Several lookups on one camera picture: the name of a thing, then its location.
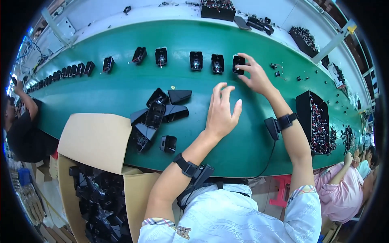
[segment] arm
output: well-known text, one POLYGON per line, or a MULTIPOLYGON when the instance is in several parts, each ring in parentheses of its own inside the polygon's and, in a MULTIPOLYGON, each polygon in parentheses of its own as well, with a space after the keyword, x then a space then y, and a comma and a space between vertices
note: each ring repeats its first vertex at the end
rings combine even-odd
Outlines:
MULTIPOLYGON (((186 161, 200 165, 217 143, 238 124, 239 116, 242 112, 242 101, 237 101, 234 113, 231 115, 230 92, 235 87, 226 86, 227 83, 219 83, 214 88, 205 130, 182 153, 182 157, 186 161)), ((151 189, 145 219, 159 217, 174 222, 172 204, 185 190, 190 180, 191 178, 185 176, 176 163, 171 163, 151 189)))
POLYGON ((22 81, 17 81, 17 84, 14 88, 14 92, 22 99, 22 101, 26 105, 27 110, 30 112, 31 120, 33 121, 38 113, 38 106, 31 99, 31 97, 23 91, 22 81))
MULTIPOLYGON (((262 67, 249 55, 238 53, 249 61, 249 65, 239 65, 236 68, 250 73, 251 78, 240 75, 239 78, 255 92, 262 94, 269 101, 276 117, 292 114, 292 110, 285 102, 280 92, 272 85, 262 67)), ((286 151, 292 161, 293 171, 290 191, 293 192, 303 185, 315 185, 312 157, 308 140, 298 120, 293 126, 282 132, 286 151)))

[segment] worker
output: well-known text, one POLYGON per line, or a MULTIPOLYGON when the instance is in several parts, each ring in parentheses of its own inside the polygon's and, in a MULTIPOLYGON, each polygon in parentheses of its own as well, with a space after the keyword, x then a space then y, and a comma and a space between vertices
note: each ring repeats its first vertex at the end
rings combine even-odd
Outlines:
POLYGON ((56 151, 58 140, 39 130, 33 121, 37 118, 38 106, 23 91, 23 82, 17 81, 14 92, 25 104, 25 112, 20 118, 15 115, 15 105, 7 99, 4 109, 4 129, 7 142, 16 158, 22 162, 36 163, 56 151))
POLYGON ((347 153, 344 161, 315 173, 322 217, 341 223, 353 218, 373 192, 378 167, 363 180, 357 170, 359 157, 347 153))
MULTIPOLYGON (((248 60, 248 63, 235 68, 249 72, 251 78, 244 75, 238 77, 254 92, 266 97, 277 118, 292 114, 262 67, 251 56, 244 53, 238 55, 248 60)), ((184 160, 200 165, 220 140, 234 129, 242 112, 242 100, 239 99, 231 115, 230 93, 234 89, 227 83, 219 83, 214 87, 205 129, 179 155, 181 158, 177 160, 176 157, 174 161, 180 161, 181 164, 184 160)), ((191 178, 183 173, 177 163, 172 162, 151 189, 138 242, 191 240, 316 243, 321 230, 321 214, 319 196, 314 187, 310 146, 299 121, 295 119, 290 125, 282 130, 283 141, 293 165, 291 194, 284 221, 259 212, 257 203, 251 198, 249 186, 225 184, 222 189, 218 189, 219 185, 211 185, 185 195, 180 200, 180 206, 185 208, 184 214, 179 222, 175 222, 173 201, 184 192, 191 178)), ((266 162, 260 159, 250 162, 266 162)))

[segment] white shirt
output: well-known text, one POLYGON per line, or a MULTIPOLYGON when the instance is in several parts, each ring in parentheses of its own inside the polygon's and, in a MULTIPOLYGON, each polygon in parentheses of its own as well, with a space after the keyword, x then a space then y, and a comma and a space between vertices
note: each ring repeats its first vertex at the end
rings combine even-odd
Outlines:
POLYGON ((251 197, 251 189, 242 184, 224 185, 220 190, 212 185, 194 191, 177 227, 167 219, 146 219, 138 242, 318 241, 321 208, 315 187, 302 186, 291 194, 284 222, 258 212, 253 199, 236 191, 251 197))

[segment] cardboard packaging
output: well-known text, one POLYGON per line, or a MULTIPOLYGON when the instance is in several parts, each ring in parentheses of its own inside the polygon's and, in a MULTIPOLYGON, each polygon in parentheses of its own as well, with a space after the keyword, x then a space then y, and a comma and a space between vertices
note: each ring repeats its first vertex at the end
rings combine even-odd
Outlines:
POLYGON ((88 243, 86 221, 81 217, 79 198, 75 195, 69 167, 75 161, 111 173, 123 175, 128 224, 133 242, 146 212, 151 188, 158 173, 143 174, 139 169, 123 166, 131 120, 113 114, 72 114, 58 145, 58 181, 65 214, 77 243, 88 243))

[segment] smartphone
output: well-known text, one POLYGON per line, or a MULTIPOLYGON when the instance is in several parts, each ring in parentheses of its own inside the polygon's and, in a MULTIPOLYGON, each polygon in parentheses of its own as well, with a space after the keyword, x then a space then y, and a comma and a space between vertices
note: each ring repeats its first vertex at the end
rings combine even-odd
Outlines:
POLYGON ((251 30, 251 27, 247 25, 246 21, 244 21, 244 19, 242 17, 235 16, 234 21, 240 29, 251 30))

